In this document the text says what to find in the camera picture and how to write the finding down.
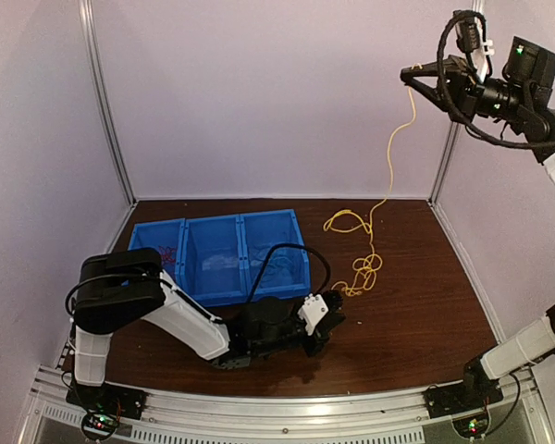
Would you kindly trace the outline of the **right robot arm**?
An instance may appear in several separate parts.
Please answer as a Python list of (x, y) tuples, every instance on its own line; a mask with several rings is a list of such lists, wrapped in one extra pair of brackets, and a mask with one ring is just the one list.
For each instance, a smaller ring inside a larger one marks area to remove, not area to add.
[[(555, 109), (549, 107), (555, 54), (516, 37), (502, 76), (479, 80), (467, 56), (404, 68), (401, 81), (482, 141), (531, 151), (555, 186)], [(555, 304), (537, 321), (469, 362), (455, 398), (472, 409), (497, 382), (555, 354)]]

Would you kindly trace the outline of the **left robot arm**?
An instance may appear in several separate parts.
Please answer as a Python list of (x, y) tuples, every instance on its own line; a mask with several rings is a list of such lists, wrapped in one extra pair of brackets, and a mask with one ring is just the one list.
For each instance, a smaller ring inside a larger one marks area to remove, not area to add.
[(68, 293), (74, 351), (73, 382), (95, 411), (115, 400), (105, 383), (113, 334), (142, 320), (178, 339), (220, 369), (243, 368), (257, 359), (301, 348), (320, 353), (346, 318), (337, 290), (318, 291), (299, 302), (277, 297), (247, 300), (230, 319), (212, 314), (185, 292), (163, 268), (153, 248), (92, 256)]

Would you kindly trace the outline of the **blue plastic bin right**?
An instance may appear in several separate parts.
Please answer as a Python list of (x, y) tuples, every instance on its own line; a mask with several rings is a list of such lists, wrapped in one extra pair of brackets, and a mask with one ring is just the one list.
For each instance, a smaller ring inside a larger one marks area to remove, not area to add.
[(277, 297), (288, 300), (311, 292), (308, 253), (277, 244), (303, 244), (298, 218), (292, 209), (247, 213), (241, 216), (243, 248), (248, 258), (247, 288), (253, 299)]

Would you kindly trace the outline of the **right circuit board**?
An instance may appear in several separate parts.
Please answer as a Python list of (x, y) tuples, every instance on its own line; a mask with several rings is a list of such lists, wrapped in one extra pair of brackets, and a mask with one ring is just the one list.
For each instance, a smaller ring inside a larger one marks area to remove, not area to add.
[(454, 418), (452, 426), (459, 437), (477, 439), (486, 434), (490, 426), (490, 418), (484, 413), (466, 415)]

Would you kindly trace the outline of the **circuit board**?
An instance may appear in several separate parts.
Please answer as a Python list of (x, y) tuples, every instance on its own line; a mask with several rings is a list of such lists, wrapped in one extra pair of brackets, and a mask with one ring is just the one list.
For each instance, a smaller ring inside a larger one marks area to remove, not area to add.
[(490, 418), (484, 413), (466, 415), (454, 418), (452, 426), (459, 437), (477, 439), (486, 434), (490, 426)]
[(86, 413), (80, 422), (81, 432), (91, 440), (111, 438), (118, 428), (118, 420), (101, 413)]

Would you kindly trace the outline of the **blue plastic bin left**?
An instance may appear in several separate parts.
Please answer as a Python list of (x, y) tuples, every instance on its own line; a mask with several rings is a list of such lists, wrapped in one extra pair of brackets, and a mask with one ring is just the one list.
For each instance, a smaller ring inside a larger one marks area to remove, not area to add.
[(135, 224), (128, 249), (153, 248), (157, 250), (161, 256), (163, 268), (182, 287), (180, 260), (184, 231), (184, 218)]

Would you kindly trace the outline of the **left circuit board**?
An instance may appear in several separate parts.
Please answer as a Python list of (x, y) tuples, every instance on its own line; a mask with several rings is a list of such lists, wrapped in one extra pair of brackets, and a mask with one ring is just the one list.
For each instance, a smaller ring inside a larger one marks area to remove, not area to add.
[(118, 428), (118, 420), (101, 413), (86, 413), (80, 422), (81, 432), (91, 440), (111, 438)]

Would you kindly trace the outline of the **right aluminium frame post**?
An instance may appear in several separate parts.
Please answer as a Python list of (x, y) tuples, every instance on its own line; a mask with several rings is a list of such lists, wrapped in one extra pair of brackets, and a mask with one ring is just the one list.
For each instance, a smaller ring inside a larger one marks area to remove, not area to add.
[(438, 164), (438, 171), (434, 180), (432, 191), (428, 198), (428, 203), (432, 208), (438, 205), (440, 194), (442, 193), (446, 178), (450, 171), (450, 163), (462, 133), (462, 126), (456, 122), (451, 122), (446, 140), (443, 147), (442, 156)]

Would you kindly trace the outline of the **aluminium frame post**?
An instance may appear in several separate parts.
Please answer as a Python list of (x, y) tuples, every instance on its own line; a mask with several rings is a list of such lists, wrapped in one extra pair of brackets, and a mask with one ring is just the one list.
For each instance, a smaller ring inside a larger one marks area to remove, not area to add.
[(134, 205), (137, 203), (137, 199), (130, 183), (130, 175), (123, 154), (121, 153), (112, 107), (106, 90), (105, 75), (94, 22), (93, 2), (90, 0), (80, 0), (78, 6), (80, 12), (80, 25), (86, 45), (97, 110), (102, 122), (105, 140), (112, 158), (117, 179), (124, 194), (124, 199), (128, 205)]
[(442, 193), (446, 178), (450, 171), (450, 163), (462, 133), (462, 126), (456, 122), (451, 122), (446, 140), (443, 147), (442, 156), (438, 164), (438, 171), (434, 180), (432, 191), (428, 198), (428, 203), (432, 208), (438, 205), (440, 194)]

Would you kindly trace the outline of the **aluminium front rail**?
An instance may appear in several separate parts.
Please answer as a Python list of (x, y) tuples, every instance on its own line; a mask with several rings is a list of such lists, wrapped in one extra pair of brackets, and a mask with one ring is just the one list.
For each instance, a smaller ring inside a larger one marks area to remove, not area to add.
[[(84, 411), (66, 403), (60, 370), (40, 366), (14, 443), (90, 443)], [(485, 411), (433, 418), (426, 387), (310, 398), (220, 397), (141, 388), (139, 420), (122, 419), (104, 443), (555, 443), (530, 372), (518, 404), (491, 436), (463, 438), (459, 425)]]

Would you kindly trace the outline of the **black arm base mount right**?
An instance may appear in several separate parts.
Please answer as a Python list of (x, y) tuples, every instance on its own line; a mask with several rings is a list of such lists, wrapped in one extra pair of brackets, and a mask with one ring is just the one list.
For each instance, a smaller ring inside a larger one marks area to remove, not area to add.
[(447, 386), (430, 386), (423, 392), (425, 407), (431, 419), (482, 409), (486, 403), (503, 400), (500, 388), (485, 394), (468, 392), (462, 382)]

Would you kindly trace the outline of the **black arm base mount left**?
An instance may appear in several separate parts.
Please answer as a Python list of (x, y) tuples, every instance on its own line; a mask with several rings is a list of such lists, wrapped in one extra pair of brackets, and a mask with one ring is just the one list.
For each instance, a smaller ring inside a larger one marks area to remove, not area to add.
[(146, 398), (147, 393), (136, 388), (111, 384), (101, 387), (79, 385), (68, 390), (66, 402), (91, 413), (140, 420)]

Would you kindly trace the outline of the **left aluminium frame post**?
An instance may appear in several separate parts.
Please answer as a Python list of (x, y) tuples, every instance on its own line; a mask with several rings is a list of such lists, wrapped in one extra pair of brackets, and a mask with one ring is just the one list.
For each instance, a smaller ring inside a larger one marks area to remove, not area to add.
[(124, 199), (128, 205), (134, 205), (137, 203), (137, 199), (130, 183), (130, 175), (123, 154), (121, 153), (112, 107), (106, 90), (105, 75), (94, 22), (93, 2), (90, 0), (80, 0), (78, 6), (80, 12), (80, 25), (86, 45), (97, 110), (102, 122), (105, 140), (112, 158), (117, 179), (124, 194)]

